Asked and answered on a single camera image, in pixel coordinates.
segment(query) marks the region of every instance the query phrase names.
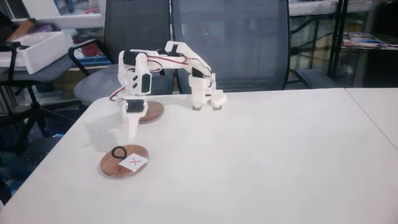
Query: red wire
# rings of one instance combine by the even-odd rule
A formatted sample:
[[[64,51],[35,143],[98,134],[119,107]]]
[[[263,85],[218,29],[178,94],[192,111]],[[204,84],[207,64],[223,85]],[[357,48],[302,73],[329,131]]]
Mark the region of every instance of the red wire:
[[[185,62],[178,62],[178,61],[176,61],[176,60],[171,60],[171,59],[167,59],[167,58],[162,58],[162,57],[158,57],[158,56],[147,56],[148,58],[157,58],[157,59],[162,59],[162,60],[166,60],[166,61],[169,61],[169,62],[174,62],[174,63],[178,63],[178,64],[181,64],[181,65],[188,65],[187,63],[185,63]]]
[[[151,72],[159,72],[159,71],[161,71],[161,70],[163,69],[163,66],[162,66],[162,64],[161,64],[161,63],[159,63],[159,62],[157,62],[157,61],[155,61],[155,60],[148,60],[148,62],[155,62],[156,64],[160,65],[160,69],[157,69],[157,70],[151,70]]]
[[[112,99],[116,94],[118,94],[120,91],[122,91],[122,90],[124,90],[124,88],[125,88],[126,86],[124,85],[124,86],[122,86],[121,88],[119,88],[119,89],[117,89],[116,91],[114,91],[110,96],[109,96],[109,99],[111,100],[111,101],[116,101],[116,100],[114,100],[114,99]]]

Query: mesh chair back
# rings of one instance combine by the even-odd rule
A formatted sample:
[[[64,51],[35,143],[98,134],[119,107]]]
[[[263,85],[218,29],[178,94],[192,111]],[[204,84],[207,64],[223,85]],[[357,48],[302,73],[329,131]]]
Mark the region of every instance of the mesh chair back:
[[[224,91],[280,90],[289,67],[287,0],[174,0],[176,41],[216,73]],[[178,71],[183,93],[186,72]]]
[[[170,40],[169,0],[107,0],[105,44],[114,63],[127,49],[163,49]]]

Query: white robotic arm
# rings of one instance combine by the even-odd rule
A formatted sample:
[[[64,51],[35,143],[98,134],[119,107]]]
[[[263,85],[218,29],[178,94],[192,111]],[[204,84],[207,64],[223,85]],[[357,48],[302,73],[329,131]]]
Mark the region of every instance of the white robotic arm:
[[[132,142],[137,129],[138,120],[145,116],[147,103],[144,95],[150,94],[152,75],[165,68],[183,68],[188,73],[192,94],[189,97],[194,110],[210,102],[215,110],[221,109],[226,102],[226,95],[216,89],[216,74],[203,59],[183,42],[168,41],[166,54],[159,54],[151,50],[129,50],[119,54],[118,79],[122,87],[116,90],[110,99],[119,94],[123,102],[123,117],[126,120],[129,141]]]

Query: round wooden base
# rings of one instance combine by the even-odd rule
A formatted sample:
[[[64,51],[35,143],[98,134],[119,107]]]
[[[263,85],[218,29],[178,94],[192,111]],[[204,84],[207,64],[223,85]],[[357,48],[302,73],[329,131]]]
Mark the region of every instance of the round wooden base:
[[[140,124],[147,124],[157,121],[164,113],[164,106],[162,103],[155,101],[148,101],[148,111],[145,116],[139,119]]]
[[[147,151],[146,148],[142,147],[142,146],[138,146],[138,145],[127,145],[127,146],[123,146],[126,151],[127,151],[127,155],[126,157],[130,156],[131,154],[135,153],[137,155],[140,155],[142,157],[145,158],[149,158],[149,153]],[[123,156],[124,153],[122,150],[117,150],[115,151],[115,155],[116,156]],[[101,170],[104,174],[110,176],[110,177],[114,177],[114,178],[123,178],[123,177],[128,177],[131,175],[134,175],[136,173],[138,173],[140,170],[142,170],[143,168],[145,168],[145,166],[147,164],[144,164],[142,167],[140,167],[138,170],[136,170],[135,172],[133,172],[130,169],[125,168],[124,166],[119,165],[119,163],[122,161],[122,159],[117,159],[114,158],[111,155],[111,152],[108,152],[101,160],[100,166],[101,166]]]

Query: magazine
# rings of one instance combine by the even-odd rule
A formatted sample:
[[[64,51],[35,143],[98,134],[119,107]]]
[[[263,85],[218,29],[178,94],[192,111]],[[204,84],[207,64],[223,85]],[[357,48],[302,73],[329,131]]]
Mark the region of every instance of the magazine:
[[[398,38],[364,32],[344,33],[343,46],[347,48],[398,50]]]

